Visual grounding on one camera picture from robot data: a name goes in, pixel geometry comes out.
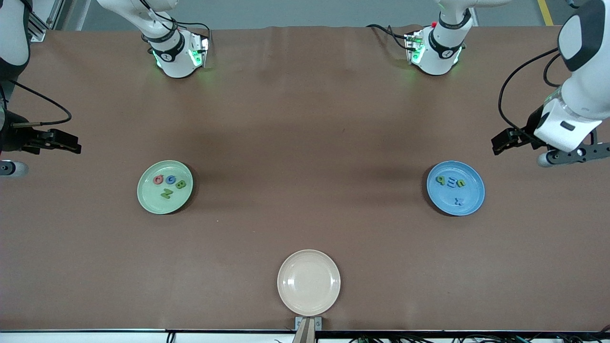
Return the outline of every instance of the plate rim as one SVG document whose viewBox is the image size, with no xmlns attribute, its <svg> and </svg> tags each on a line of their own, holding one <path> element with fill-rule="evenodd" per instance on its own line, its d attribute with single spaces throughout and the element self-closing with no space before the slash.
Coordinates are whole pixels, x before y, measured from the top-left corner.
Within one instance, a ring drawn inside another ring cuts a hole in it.
<svg viewBox="0 0 610 343">
<path fill-rule="evenodd" d="M 430 177 L 431 177 L 432 173 L 435 170 L 442 168 L 442 166 L 441 166 L 442 164 L 450 164 L 450 163 L 455 163 L 455 164 L 458 164 L 460 166 L 466 166 L 468 169 L 471 169 L 475 173 L 475 175 L 477 176 L 478 180 L 481 181 L 481 189 L 483 190 L 483 199 L 481 200 L 481 204 L 479 204 L 479 206 L 473 208 L 471 211 L 468 211 L 468 212 L 465 212 L 465 213 L 462 213 L 462 214 L 455 214 L 455 213 L 447 212 L 447 211 L 443 210 L 436 201 L 434 201 L 434 198 L 430 194 L 429 182 L 430 182 Z M 478 211 L 481 208 L 481 206 L 483 206 L 483 203 L 485 202 L 485 183 L 483 182 L 483 178 L 481 177 L 479 172 L 476 171 L 469 164 L 466 164 L 466 163 L 461 162 L 461 161 L 456 161 L 456 160 L 447 160 L 447 161 L 439 162 L 434 167 L 432 167 L 432 169 L 430 169 L 430 172 L 428 173 L 428 177 L 426 178 L 426 191 L 428 193 L 428 198 L 430 198 L 430 200 L 436 206 L 437 209 L 440 209 L 444 213 L 447 213 L 447 214 L 450 214 L 450 215 L 454 215 L 456 217 L 463 217 L 465 215 L 470 215 L 470 214 L 475 213 L 476 211 Z"/>
<path fill-rule="evenodd" d="M 292 306 L 288 305 L 288 303 L 286 303 L 286 300 L 284 299 L 284 297 L 282 296 L 282 292 L 280 291 L 280 283 L 281 283 L 281 281 L 283 280 L 283 279 L 282 279 L 282 280 L 280 280 L 280 274 L 282 273 L 282 270 L 284 269 L 284 267 L 285 267 L 286 263 L 287 263 L 287 262 L 288 262 L 290 259 L 292 259 L 292 258 L 293 258 L 295 255 L 302 254 L 302 253 L 305 253 L 305 252 L 313 252 L 313 253 L 318 253 L 318 254 L 321 254 L 321 255 L 322 255 L 324 258 L 328 259 L 328 260 L 329 260 L 329 261 L 332 263 L 332 266 L 333 266 L 333 267 L 335 268 L 335 270 L 337 271 L 337 275 L 338 275 L 338 278 L 337 278 L 337 284 L 339 285 L 339 287 L 337 288 L 337 295 L 336 295 L 336 296 L 335 296 L 335 298 L 332 300 L 331 304 L 330 304 L 330 305 L 329 305 L 327 308 L 323 308 L 323 309 L 322 309 L 320 312 L 311 312 L 311 313 L 302 313 L 302 312 L 297 312 L 295 308 L 293 308 Z M 328 311 L 328 310 L 329 310 L 329 309 L 330 309 L 330 308 L 331 308 L 333 305 L 335 305 L 335 303 L 337 302 L 337 299 L 339 298 L 339 294 L 341 293 L 341 272 L 339 271 L 339 268 L 337 267 L 337 264 L 335 263 L 335 261 L 333 261 L 333 259 L 332 259 L 330 256 L 328 256 L 327 254 L 323 253 L 323 252 L 322 252 L 322 251 L 320 251 L 320 250 L 316 250 L 316 249 L 303 249 L 303 250 L 299 250 L 299 251 L 296 251 L 296 252 L 294 252 L 294 253 L 290 254 L 290 256 L 288 256 L 288 257 L 287 257 L 287 258 L 284 260 L 284 262 L 282 263 L 282 266 L 280 266 L 280 268 L 279 268 L 279 270 L 278 270 L 278 279 L 277 279 L 276 285 L 277 285 L 277 287 L 278 287 L 278 294 L 279 294 L 279 298 L 282 300 L 282 302 L 284 303 L 284 305 L 285 305 L 286 307 L 288 307 L 288 309 L 289 309 L 289 310 L 291 310 L 292 312 L 294 312 L 294 313 L 296 313 L 296 314 L 298 314 L 298 315 L 300 315 L 300 316 L 308 316 L 308 317 L 311 317 L 311 316 L 317 316 L 317 315 L 319 315 L 319 314 L 322 314 L 322 313 L 324 313 L 324 312 Z"/>
<path fill-rule="evenodd" d="M 182 205 L 180 205 L 180 207 L 178 207 L 177 209 L 172 210 L 172 211 L 159 211 L 159 212 L 157 212 L 157 211 L 152 211 L 150 207 L 147 207 L 147 205 L 145 205 L 145 204 L 143 203 L 143 199 L 142 199 L 142 198 L 143 198 L 143 196 L 142 196 L 142 191 L 141 191 L 140 189 L 141 189 L 141 186 L 142 186 L 142 184 L 143 184 L 143 182 L 144 182 L 144 176 L 145 176 L 145 175 L 146 175 L 146 174 L 147 174 L 147 173 L 148 173 L 148 172 L 149 172 L 151 169 L 153 169 L 154 167 L 156 167 L 157 165 L 162 164 L 162 163 L 166 163 L 166 162 L 170 162 L 170 163 L 175 163 L 175 164 L 178 164 L 179 166 L 184 167 L 184 168 L 186 169 L 186 171 L 188 172 L 188 175 L 189 175 L 189 177 L 190 177 L 190 181 L 191 181 L 191 182 L 190 182 L 190 189 L 189 189 L 188 198 L 187 198 L 187 201 L 185 201 L 185 202 L 184 202 L 184 204 L 186 204 L 186 203 L 188 202 L 188 199 L 190 199 L 190 197 L 193 195 L 193 186 L 194 186 L 194 185 L 193 185 L 193 183 L 194 183 L 194 180 L 193 180 L 193 173 L 190 171 L 190 169 L 189 169 L 189 167 L 188 167 L 187 165 L 185 165 L 184 163 L 182 163 L 182 162 L 180 162 L 180 161 L 171 160 L 171 159 L 167 159 L 167 160 L 163 160 L 163 161 L 158 161 L 158 162 L 156 162 L 155 164 L 153 164 L 153 165 L 151 165 L 150 167 L 148 167 L 148 168 L 147 168 L 147 169 L 144 171 L 144 173 L 142 173 L 142 175 L 140 176 L 140 180 L 138 181 L 138 186 L 137 186 L 137 187 L 136 187 L 136 189 L 135 189 L 136 197 L 138 198 L 138 202 L 140 203 L 140 206 L 142 206 L 142 208 L 143 208 L 143 209 L 147 210 L 148 212 L 150 212 L 150 213 L 152 213 L 152 214 L 168 214 L 168 213 L 176 212 L 176 211 L 178 211 L 178 210 L 179 210 L 181 207 L 183 207 L 183 206 L 184 206 L 184 204 L 182 204 Z"/>
</svg>

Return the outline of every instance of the green plate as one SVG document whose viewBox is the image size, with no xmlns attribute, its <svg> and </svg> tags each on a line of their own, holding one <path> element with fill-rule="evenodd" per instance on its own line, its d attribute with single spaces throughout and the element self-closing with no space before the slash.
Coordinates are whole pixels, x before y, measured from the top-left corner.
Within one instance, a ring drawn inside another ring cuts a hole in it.
<svg viewBox="0 0 610 343">
<path fill-rule="evenodd" d="M 193 174 L 178 161 L 161 161 L 147 169 L 138 182 L 138 201 L 150 213 L 172 213 L 193 193 Z"/>
</svg>

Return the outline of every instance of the table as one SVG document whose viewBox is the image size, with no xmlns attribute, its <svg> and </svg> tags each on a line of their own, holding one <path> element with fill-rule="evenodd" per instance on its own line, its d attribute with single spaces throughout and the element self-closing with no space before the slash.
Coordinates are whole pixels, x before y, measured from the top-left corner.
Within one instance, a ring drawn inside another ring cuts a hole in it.
<svg viewBox="0 0 610 343">
<path fill-rule="evenodd" d="M 20 81 L 72 111 L 58 128 L 83 149 L 2 155 L 31 171 L 0 180 L 0 327 L 290 328 L 276 275 L 313 248 L 342 276 L 326 329 L 600 329 L 608 161 L 544 169 L 541 151 L 490 143 L 506 76 L 557 33 L 474 28 L 432 77 L 371 29 L 218 31 L 209 68 L 170 79 L 138 32 L 49 32 Z M 518 123 L 552 91 L 544 63 L 507 89 Z M 10 109 L 62 115 L 21 90 Z M 196 190 L 152 215 L 135 188 L 164 159 L 189 165 Z M 483 177 L 473 215 L 427 200 L 427 171 L 449 159 Z"/>
</svg>

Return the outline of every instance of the yellow floor stripe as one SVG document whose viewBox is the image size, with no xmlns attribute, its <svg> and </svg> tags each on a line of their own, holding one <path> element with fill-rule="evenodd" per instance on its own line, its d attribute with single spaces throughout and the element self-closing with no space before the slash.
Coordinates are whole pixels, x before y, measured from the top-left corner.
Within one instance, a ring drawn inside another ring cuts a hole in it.
<svg viewBox="0 0 610 343">
<path fill-rule="evenodd" d="M 540 12 L 542 13 L 542 19 L 544 19 L 544 25 L 554 25 L 551 13 L 548 11 L 547 2 L 545 0 L 538 0 L 538 7 L 540 7 Z"/>
</svg>

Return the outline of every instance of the blue plate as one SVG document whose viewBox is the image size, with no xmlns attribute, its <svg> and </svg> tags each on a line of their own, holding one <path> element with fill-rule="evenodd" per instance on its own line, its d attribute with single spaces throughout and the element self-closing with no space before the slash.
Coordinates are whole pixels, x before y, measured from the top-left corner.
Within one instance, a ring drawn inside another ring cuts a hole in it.
<svg viewBox="0 0 610 343">
<path fill-rule="evenodd" d="M 458 161 L 435 165 L 428 174 L 426 188 L 436 207 L 451 215 L 472 214 L 485 199 L 485 185 L 479 173 Z"/>
</svg>

